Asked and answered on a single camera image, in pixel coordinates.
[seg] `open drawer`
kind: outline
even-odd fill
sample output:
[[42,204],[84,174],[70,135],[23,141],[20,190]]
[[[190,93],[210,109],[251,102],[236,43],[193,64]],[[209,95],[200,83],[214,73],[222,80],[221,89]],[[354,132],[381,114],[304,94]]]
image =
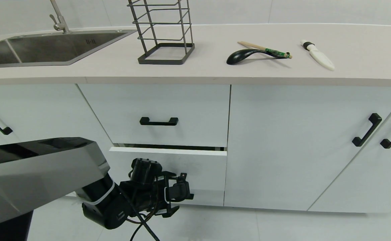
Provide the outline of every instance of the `open drawer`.
[[129,179],[128,173],[135,158],[145,158],[159,162],[164,171],[177,175],[181,172],[188,174],[186,180],[194,200],[180,203],[208,206],[224,204],[226,151],[112,147],[110,152],[114,158],[109,162],[109,174],[116,183]]

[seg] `wire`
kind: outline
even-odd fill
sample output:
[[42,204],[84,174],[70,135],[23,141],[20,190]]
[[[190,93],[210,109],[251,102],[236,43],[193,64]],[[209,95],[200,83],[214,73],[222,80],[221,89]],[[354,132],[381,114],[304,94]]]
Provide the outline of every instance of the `wire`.
[[[155,181],[157,183],[157,200],[155,201],[155,206],[154,206],[154,209],[148,213],[148,217],[145,219],[145,222],[147,222],[148,220],[150,220],[154,214],[157,212],[157,204],[158,204],[158,200],[159,200],[159,186],[158,186],[158,179],[157,177],[155,177]],[[142,224],[142,222],[137,222],[137,221],[133,221],[129,218],[126,219],[127,221],[129,221],[130,223],[134,223],[134,224]]]
[[130,241],[133,241],[133,238],[135,237],[136,233],[139,231],[139,229],[142,227],[143,224],[139,224],[135,232],[133,233],[132,237],[130,238]]
[[160,241],[157,235],[151,230],[151,228],[148,226],[146,221],[142,218],[141,214],[137,211],[136,207],[133,205],[131,202],[130,198],[127,196],[127,194],[122,190],[122,188],[117,185],[118,190],[121,192],[121,194],[124,196],[124,198],[127,200],[128,203],[130,203],[130,207],[133,209],[133,211],[136,213],[136,216],[139,218],[141,221],[141,225],[145,226],[145,229],[148,231],[148,233],[154,238],[155,241]]

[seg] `silver robot arm casing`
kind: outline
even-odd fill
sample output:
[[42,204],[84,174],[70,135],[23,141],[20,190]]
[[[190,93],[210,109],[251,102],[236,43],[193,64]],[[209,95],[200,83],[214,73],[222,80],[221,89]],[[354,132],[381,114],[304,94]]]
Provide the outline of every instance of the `silver robot arm casing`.
[[107,174],[109,165],[96,142],[83,138],[62,140],[62,143],[47,139],[0,146],[0,223]]

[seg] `white cabinet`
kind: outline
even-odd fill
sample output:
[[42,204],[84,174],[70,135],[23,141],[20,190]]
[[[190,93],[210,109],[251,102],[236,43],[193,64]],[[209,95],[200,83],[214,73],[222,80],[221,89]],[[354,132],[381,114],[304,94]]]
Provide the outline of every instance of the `white cabinet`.
[[310,211],[391,212],[391,116]]
[[373,113],[391,113],[391,87],[233,85],[224,205],[307,210]]
[[225,175],[227,166],[226,151],[170,150],[156,148],[113,147],[114,162],[109,162],[109,174],[116,183],[128,180],[131,163],[135,158],[157,161],[163,171],[177,175],[184,172],[189,183],[193,200],[182,204],[223,206]]
[[112,142],[75,84],[0,85],[0,145],[54,137],[96,141],[105,157]]
[[114,143],[227,145],[229,85],[80,84],[79,87]]

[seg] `sink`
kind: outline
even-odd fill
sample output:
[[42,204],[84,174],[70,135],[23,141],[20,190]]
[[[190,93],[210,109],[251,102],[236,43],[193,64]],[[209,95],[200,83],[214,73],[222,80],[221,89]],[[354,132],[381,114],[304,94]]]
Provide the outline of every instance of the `sink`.
[[0,41],[0,67],[70,65],[136,30],[20,35]]

